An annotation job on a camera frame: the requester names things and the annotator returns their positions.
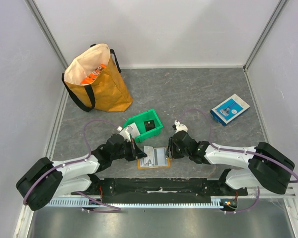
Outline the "white credit card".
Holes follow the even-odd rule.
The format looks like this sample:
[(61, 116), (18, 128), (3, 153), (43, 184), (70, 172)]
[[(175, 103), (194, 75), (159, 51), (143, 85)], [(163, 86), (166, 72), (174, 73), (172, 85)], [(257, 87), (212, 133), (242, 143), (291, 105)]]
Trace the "white credit card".
[(144, 146), (144, 152), (147, 154), (147, 157), (144, 158), (144, 166), (151, 167), (154, 163), (154, 148), (151, 146)]
[(168, 159), (166, 156), (166, 148), (154, 148), (154, 165), (157, 167), (164, 167), (168, 165)]

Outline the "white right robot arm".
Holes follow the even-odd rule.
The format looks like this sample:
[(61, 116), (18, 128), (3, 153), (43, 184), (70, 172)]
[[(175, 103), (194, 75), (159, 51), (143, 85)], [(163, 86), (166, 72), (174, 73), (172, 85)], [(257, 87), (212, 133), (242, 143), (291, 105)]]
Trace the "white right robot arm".
[(266, 142), (253, 147), (229, 147), (208, 141), (197, 142), (186, 131), (178, 131), (169, 138), (167, 156), (187, 157), (196, 164), (229, 165), (221, 174), (218, 191), (229, 195), (244, 187), (262, 186), (275, 194), (285, 194), (295, 164)]

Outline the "orange leather card holder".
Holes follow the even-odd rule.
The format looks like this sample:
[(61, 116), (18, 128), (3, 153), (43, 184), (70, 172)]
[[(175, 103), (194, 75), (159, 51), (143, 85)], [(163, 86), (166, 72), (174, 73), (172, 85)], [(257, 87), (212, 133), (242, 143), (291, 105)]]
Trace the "orange leather card holder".
[(166, 147), (144, 146), (146, 157), (138, 159), (138, 169), (169, 168), (170, 159), (166, 155)]

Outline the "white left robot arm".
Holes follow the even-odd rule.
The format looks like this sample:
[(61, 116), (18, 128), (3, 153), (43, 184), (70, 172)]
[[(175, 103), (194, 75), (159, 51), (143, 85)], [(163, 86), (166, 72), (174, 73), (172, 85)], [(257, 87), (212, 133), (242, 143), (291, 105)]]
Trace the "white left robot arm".
[(99, 191), (96, 173), (111, 166), (114, 160), (135, 161), (146, 157), (134, 139), (113, 134), (104, 144), (79, 158), (66, 161), (39, 159), (16, 183), (24, 205), (37, 211), (53, 198), (72, 192), (93, 195)]

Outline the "green plastic bin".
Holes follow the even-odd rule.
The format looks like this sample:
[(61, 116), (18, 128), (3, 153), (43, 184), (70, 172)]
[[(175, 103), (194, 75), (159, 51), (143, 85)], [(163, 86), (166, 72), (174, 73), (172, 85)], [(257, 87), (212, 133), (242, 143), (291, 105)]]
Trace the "green plastic bin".
[[(146, 132), (144, 122), (147, 120), (154, 120), (156, 128), (151, 131)], [(159, 135), (163, 128), (163, 124), (160, 121), (160, 119), (154, 109), (150, 109), (150, 110), (140, 113), (136, 116), (128, 118), (127, 121), (124, 123), (124, 127), (126, 127), (134, 122), (136, 123), (136, 125), (139, 129), (139, 132), (140, 132), (140, 136), (137, 136), (135, 138), (136, 142), (143, 142), (144, 140), (146, 140), (150, 137)]]

